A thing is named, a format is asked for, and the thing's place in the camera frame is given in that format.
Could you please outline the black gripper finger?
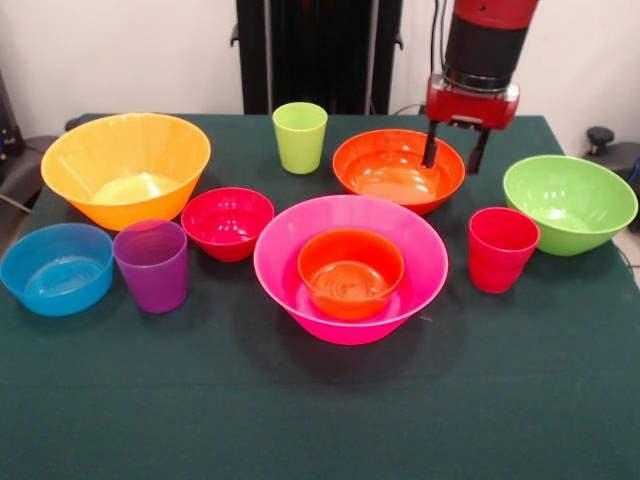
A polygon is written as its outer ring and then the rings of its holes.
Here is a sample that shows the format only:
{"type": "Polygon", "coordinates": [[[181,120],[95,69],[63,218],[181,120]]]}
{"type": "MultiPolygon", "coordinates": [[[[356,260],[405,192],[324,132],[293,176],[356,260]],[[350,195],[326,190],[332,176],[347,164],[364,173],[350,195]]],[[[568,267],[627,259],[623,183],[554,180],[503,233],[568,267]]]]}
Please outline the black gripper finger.
{"type": "Polygon", "coordinates": [[[432,168],[435,163],[435,158],[437,154],[437,142],[436,142],[436,132],[438,128],[439,122],[436,120],[430,120],[427,135],[426,135],[426,144],[425,150],[422,159],[422,165],[426,168],[432,168]]]}
{"type": "Polygon", "coordinates": [[[466,172],[468,175],[476,175],[479,172],[481,161],[484,155],[486,144],[491,133],[490,129],[482,128],[478,130],[479,137],[467,159],[466,172]]]}

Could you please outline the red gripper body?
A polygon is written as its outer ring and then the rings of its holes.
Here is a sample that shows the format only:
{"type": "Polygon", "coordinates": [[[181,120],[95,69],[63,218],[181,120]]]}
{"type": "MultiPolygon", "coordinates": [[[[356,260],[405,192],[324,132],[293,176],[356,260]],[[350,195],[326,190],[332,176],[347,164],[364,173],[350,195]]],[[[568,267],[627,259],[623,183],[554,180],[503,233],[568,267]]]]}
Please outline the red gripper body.
{"type": "Polygon", "coordinates": [[[427,84],[426,115],[440,123],[471,124],[484,129],[503,130],[515,117],[520,88],[510,84],[498,92],[465,90],[434,73],[427,84]]]}

